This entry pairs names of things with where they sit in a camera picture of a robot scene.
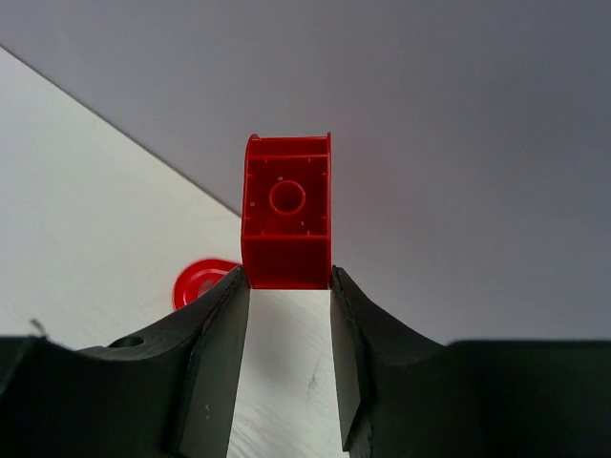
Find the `white surface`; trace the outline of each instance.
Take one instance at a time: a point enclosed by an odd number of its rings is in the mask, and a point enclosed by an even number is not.
[[[188,263],[240,258],[238,217],[4,52],[0,199],[4,335],[109,344],[171,312]],[[228,456],[344,456],[328,315],[253,292]]]

